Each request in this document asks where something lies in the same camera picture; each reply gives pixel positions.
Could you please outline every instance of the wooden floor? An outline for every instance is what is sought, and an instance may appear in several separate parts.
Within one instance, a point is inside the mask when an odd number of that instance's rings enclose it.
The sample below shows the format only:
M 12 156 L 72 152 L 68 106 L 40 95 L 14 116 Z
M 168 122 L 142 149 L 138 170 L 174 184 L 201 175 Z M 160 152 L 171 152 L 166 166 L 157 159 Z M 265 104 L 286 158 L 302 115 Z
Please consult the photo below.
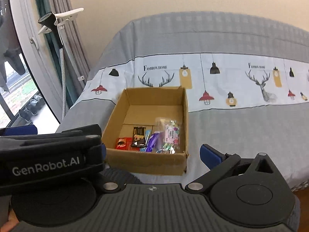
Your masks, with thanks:
M 294 192 L 300 200 L 300 223 L 298 232 L 309 231 L 309 187 L 305 190 Z

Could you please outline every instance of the shoe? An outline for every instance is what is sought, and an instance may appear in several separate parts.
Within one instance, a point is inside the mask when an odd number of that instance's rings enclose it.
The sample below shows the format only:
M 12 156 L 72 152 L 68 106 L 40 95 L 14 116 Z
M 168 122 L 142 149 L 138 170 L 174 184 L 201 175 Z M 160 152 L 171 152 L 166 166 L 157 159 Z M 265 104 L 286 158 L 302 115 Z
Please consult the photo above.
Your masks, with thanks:
M 40 95 L 34 95 L 33 98 L 38 102 L 40 102 L 43 99 L 43 97 Z
M 35 99 L 31 99 L 29 102 L 29 105 L 36 107 L 36 105 L 38 104 L 38 101 L 36 101 Z
M 42 96 L 34 95 L 33 98 L 34 100 L 37 101 L 37 105 L 36 105 L 37 108 L 41 108 L 44 105 L 45 101 Z
M 30 115 L 27 112 L 19 110 L 18 113 L 25 121 L 29 122 L 31 120 Z
M 31 112 L 31 114 L 32 114 L 33 116 L 36 116 L 36 115 L 37 115 L 36 107 L 35 107 L 35 106 L 32 106 L 31 104 L 26 105 L 26 110 L 27 110 L 28 112 Z

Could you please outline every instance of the beige wall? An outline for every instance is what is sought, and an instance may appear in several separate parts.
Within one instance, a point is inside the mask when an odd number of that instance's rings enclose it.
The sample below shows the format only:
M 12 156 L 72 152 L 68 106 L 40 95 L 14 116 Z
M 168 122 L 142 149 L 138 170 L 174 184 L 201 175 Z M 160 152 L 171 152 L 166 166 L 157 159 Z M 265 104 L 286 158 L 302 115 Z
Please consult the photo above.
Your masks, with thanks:
M 129 21 L 176 11 L 224 11 L 266 17 L 309 31 L 309 0 L 71 0 L 82 42 L 95 66 L 105 46 Z

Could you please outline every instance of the human hand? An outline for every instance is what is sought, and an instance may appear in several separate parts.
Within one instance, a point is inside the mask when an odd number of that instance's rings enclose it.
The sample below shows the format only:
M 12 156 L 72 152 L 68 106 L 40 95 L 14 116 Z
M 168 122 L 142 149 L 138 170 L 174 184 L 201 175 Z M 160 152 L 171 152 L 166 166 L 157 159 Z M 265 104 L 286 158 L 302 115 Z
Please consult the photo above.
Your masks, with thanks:
M 8 221 L 0 228 L 0 232 L 9 232 L 12 228 L 14 228 L 19 223 L 15 212 L 13 209 L 9 213 Z

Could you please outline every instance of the cardboard box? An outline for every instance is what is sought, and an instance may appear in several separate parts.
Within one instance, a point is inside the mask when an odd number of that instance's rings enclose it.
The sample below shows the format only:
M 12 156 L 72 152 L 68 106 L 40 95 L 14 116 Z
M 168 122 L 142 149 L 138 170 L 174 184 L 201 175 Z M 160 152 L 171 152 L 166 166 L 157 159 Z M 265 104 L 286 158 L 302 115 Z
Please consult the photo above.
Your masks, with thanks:
M 119 137 L 132 137 L 134 126 L 152 129 L 157 117 L 180 124 L 180 152 L 145 153 L 115 149 Z M 106 161 L 111 167 L 133 173 L 182 175 L 188 157 L 188 101 L 183 87 L 144 87 L 123 90 L 102 135 Z

